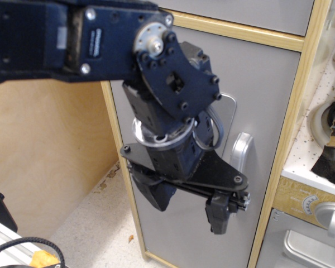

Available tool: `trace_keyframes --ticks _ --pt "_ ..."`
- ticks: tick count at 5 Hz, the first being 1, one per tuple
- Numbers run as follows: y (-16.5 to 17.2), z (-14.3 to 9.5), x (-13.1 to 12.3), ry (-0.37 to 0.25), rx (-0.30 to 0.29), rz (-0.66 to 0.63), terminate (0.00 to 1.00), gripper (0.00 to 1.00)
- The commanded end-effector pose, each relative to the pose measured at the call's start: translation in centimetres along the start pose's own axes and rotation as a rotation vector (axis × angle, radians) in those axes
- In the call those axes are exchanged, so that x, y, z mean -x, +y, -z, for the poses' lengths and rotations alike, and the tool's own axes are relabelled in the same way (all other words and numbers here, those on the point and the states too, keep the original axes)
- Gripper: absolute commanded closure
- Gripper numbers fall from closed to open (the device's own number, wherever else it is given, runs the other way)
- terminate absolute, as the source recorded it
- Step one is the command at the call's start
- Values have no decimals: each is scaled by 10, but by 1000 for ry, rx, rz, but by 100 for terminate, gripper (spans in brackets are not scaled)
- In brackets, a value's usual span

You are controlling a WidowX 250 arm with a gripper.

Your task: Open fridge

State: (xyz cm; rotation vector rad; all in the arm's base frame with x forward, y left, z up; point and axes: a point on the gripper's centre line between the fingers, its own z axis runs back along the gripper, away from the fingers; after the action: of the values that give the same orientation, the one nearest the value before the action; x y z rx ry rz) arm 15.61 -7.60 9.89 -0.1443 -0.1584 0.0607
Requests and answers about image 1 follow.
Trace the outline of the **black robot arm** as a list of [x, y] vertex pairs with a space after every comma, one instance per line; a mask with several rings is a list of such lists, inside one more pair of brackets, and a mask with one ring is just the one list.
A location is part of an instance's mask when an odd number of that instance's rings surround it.
[[248, 181], [216, 153], [219, 78], [200, 48], [178, 42], [173, 20], [146, 1], [0, 1], [0, 84], [122, 81], [136, 142], [121, 155], [136, 186], [160, 211], [177, 189], [205, 197], [222, 235], [248, 205]]

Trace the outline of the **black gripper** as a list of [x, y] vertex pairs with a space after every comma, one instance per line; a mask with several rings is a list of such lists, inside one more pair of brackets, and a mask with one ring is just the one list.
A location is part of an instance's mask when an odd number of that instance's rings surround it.
[[160, 134], [134, 118], [136, 143], [124, 145], [121, 154], [138, 190], [154, 208], [165, 211], [177, 189], [203, 196], [211, 232], [223, 235], [230, 215], [247, 209], [250, 194], [246, 176], [216, 153], [214, 126], [221, 129], [213, 111], [202, 111]]

